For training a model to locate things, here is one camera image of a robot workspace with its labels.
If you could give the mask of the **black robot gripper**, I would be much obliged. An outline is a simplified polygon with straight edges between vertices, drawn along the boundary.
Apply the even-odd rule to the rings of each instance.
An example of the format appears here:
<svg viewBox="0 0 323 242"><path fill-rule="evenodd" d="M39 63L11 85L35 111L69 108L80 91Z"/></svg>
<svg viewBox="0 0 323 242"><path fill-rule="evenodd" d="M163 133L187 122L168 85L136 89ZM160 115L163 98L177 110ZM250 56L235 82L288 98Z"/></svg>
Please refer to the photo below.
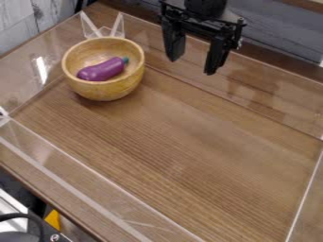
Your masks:
<svg viewBox="0 0 323 242"><path fill-rule="evenodd" d="M246 21L227 7L228 0L159 0L165 54L176 61L184 54L185 33L204 38L216 36L209 45L204 74L211 76L224 65L229 49L243 43Z"/></svg>

